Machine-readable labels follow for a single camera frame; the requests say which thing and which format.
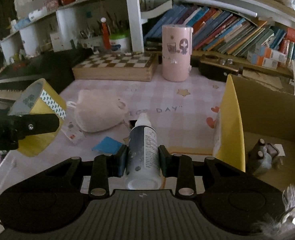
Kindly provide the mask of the orange white medicine box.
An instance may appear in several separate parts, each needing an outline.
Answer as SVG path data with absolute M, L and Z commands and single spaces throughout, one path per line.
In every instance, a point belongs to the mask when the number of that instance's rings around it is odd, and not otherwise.
M 251 64 L 276 69 L 279 63 L 286 63 L 286 55 L 265 46 L 256 46 L 254 51 L 249 51 L 247 61 Z

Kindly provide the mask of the yellow tape roll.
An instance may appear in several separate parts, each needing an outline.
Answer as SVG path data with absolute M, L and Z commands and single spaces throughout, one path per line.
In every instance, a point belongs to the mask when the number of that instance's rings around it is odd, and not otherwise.
M 8 115 L 55 114 L 60 122 L 53 132 L 28 135 L 18 143 L 18 151 L 27 157 L 35 157 L 55 139 L 67 115 L 66 102 L 43 78 L 32 83 L 12 105 Z

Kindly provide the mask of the small white card packet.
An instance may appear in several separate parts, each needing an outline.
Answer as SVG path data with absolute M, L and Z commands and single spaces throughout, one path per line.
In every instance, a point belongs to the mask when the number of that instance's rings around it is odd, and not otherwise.
M 86 137 L 83 131 L 79 128 L 75 121 L 67 121 L 62 125 L 61 128 L 64 135 L 72 142 L 74 145 L 82 142 Z

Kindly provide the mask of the white black dropper bottle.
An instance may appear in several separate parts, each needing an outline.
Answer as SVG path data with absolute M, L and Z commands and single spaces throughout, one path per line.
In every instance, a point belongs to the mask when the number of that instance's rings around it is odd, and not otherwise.
M 140 113 L 130 131 L 126 187 L 129 190 L 158 190 L 162 184 L 157 133 L 146 113 Z

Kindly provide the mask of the red orange bottle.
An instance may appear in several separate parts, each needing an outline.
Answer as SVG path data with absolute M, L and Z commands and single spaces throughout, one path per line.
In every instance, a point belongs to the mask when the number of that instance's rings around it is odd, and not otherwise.
M 108 30 L 107 20 L 106 20 L 106 18 L 102 17 L 100 21 L 101 21 L 103 44 L 104 44 L 106 50 L 110 50 L 111 44 L 109 41 L 109 30 Z

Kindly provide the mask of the blue sticky note pad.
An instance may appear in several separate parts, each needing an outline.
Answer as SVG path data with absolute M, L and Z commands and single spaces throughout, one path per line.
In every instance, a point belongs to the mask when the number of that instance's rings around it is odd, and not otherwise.
M 122 145 L 122 143 L 112 139 L 111 137 L 105 137 L 92 148 L 92 151 L 101 154 L 117 154 Z

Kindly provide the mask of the black binder clip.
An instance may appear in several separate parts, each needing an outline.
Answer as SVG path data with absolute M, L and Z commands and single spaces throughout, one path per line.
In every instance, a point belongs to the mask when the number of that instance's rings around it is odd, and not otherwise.
M 137 122 L 137 120 L 130 120 L 130 121 L 129 121 L 130 129 L 132 129 L 132 128 L 135 127 L 136 122 Z

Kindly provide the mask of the wooden chess board box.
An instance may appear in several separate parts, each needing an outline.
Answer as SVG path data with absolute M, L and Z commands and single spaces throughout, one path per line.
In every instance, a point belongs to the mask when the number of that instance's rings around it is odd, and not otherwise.
M 158 66 L 155 53 L 94 54 L 73 67 L 77 80 L 150 82 Z

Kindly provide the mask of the white bookshelf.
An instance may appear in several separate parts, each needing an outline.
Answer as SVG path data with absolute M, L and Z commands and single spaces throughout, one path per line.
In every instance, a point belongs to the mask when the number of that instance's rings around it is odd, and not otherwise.
M 130 33 L 135 52 L 160 51 L 162 26 L 167 24 L 192 27 L 192 48 L 200 54 L 213 50 L 217 33 L 239 20 L 241 36 L 223 50 L 230 57 L 240 57 L 266 26 L 295 30 L 295 10 L 275 0 L 35 0 L 20 6 L 18 14 L 20 29 L 1 42 L 6 61 L 19 48 L 37 56 L 47 38 L 55 51 L 63 51 L 81 38 L 102 36 L 102 17 L 109 35 Z

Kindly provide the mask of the gray plush toy in box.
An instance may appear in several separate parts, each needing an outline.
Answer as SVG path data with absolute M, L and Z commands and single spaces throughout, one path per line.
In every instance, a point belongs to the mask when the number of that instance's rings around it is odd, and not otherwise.
M 268 172 L 280 154 L 274 144 L 260 138 L 251 151 L 247 153 L 246 173 L 259 177 Z

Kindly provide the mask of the pink checkered table mat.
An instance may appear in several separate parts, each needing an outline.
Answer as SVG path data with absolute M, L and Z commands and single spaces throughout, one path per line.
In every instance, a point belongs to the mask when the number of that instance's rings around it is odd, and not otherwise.
M 157 132 L 158 143 L 168 150 L 210 155 L 213 148 L 214 129 L 225 84 L 209 80 L 193 68 L 184 82 L 169 82 L 157 70 L 150 82 L 76 80 L 62 93 L 66 101 L 76 101 L 80 90 L 102 90 L 125 100 L 128 117 L 135 120 L 147 113 Z M 70 157 L 92 160 L 93 148 L 105 137 L 126 142 L 130 129 L 126 123 L 109 130 L 86 134 L 78 144 L 73 144 L 64 133 L 39 155 L 26 157 L 11 151 L 0 167 L 0 193 L 26 178 L 37 174 Z

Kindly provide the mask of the pink cylindrical container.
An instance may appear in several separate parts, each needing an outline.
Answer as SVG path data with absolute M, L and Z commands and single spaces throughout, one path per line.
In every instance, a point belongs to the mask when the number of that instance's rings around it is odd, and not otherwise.
M 183 82 L 190 74 L 193 28 L 180 24 L 162 26 L 162 75 Z

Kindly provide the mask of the yellow cardboard box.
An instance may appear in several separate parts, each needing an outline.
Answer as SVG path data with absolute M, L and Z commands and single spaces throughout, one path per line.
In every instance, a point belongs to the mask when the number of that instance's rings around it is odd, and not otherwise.
M 215 120 L 213 155 L 245 171 L 247 154 L 259 139 L 284 150 L 282 163 L 259 177 L 284 191 L 295 184 L 295 95 L 230 75 Z

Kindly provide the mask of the white pen holder box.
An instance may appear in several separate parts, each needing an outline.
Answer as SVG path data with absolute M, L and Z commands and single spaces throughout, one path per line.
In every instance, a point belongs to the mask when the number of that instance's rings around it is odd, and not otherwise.
M 79 39 L 79 42 L 83 46 L 83 48 L 104 48 L 102 36 L 81 38 Z

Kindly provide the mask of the pink plush toy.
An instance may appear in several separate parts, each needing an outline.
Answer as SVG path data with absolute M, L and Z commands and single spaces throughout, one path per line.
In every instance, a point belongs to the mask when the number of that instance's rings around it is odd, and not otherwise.
M 110 129 L 121 122 L 128 113 L 126 101 L 105 90 L 81 90 L 76 102 L 67 101 L 74 118 L 84 132 L 95 133 Z

